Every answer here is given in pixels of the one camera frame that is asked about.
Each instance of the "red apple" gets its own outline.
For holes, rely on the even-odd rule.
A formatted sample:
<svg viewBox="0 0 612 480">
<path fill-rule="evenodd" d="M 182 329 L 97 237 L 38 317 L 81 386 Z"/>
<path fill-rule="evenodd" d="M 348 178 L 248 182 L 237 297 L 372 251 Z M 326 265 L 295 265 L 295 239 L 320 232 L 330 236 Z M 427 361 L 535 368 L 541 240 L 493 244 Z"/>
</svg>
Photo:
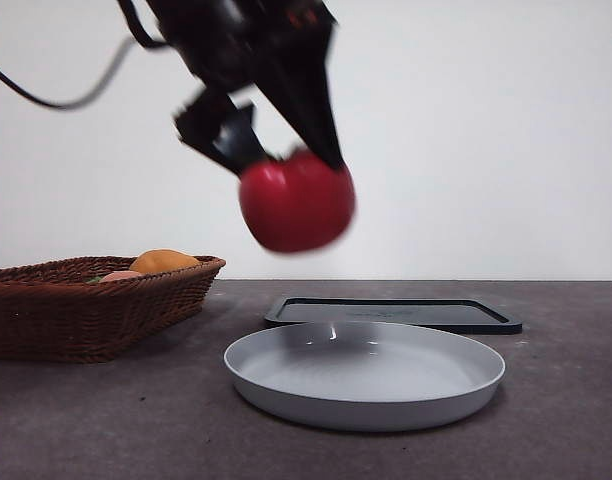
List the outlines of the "red apple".
<svg viewBox="0 0 612 480">
<path fill-rule="evenodd" d="M 239 203 L 255 239 L 268 250 L 312 250 L 335 240 L 355 210 L 348 168 L 331 169 L 310 150 L 267 158 L 240 175 Z"/>
</svg>

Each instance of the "white wall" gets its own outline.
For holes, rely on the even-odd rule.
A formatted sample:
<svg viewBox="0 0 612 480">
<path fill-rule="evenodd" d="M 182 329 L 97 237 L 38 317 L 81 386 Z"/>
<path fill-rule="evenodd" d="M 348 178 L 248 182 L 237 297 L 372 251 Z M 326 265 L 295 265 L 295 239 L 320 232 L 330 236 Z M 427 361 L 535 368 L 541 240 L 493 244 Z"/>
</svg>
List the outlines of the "white wall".
<svg viewBox="0 0 612 480">
<path fill-rule="evenodd" d="M 262 250 L 236 178 L 176 139 L 199 83 L 136 48 L 81 112 L 0 84 L 0 267 L 170 247 L 225 258 L 222 278 L 612 279 L 612 0 L 327 4 L 359 202 L 341 241 Z M 0 67 L 51 99 L 86 90 L 126 34 L 112 0 L 0 0 Z M 244 93 L 285 151 L 292 131 Z"/>
</svg>

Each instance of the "brown basket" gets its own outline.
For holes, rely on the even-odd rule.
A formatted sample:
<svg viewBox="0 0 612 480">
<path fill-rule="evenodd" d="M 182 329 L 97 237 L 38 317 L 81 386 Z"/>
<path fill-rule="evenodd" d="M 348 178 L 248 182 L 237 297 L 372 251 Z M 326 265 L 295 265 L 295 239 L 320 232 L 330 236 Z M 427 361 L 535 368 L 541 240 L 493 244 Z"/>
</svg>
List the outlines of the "brown basket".
<svg viewBox="0 0 612 480">
<path fill-rule="evenodd" d="M 82 257 L 0 270 L 0 359 L 95 363 L 198 313 L 226 262 L 115 282 L 92 277 L 126 270 L 126 257 Z"/>
</svg>

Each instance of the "gray table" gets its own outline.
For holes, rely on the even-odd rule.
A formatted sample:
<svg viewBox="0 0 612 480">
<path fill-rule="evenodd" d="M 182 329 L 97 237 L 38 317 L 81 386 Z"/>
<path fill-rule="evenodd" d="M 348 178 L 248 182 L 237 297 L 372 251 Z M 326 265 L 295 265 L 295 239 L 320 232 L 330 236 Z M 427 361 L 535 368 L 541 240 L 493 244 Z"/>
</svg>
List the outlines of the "gray table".
<svg viewBox="0 0 612 480">
<path fill-rule="evenodd" d="M 224 349 L 281 295 L 473 298 L 507 375 L 461 422 L 349 434 L 275 419 Z M 100 365 L 0 362 L 0 479 L 612 479 L 612 283 L 217 281 L 204 311 Z"/>
</svg>

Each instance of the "white plate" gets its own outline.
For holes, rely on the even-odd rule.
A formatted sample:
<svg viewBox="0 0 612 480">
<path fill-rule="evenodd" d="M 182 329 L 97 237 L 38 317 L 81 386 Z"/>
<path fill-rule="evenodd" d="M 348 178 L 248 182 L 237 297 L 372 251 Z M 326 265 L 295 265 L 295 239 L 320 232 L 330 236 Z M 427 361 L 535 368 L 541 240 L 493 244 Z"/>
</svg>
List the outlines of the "white plate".
<svg viewBox="0 0 612 480">
<path fill-rule="evenodd" d="M 224 361 L 250 403 L 319 427 L 398 431 L 459 420 L 491 399 L 504 360 L 490 347 L 430 328 L 308 323 L 253 333 Z"/>
</svg>

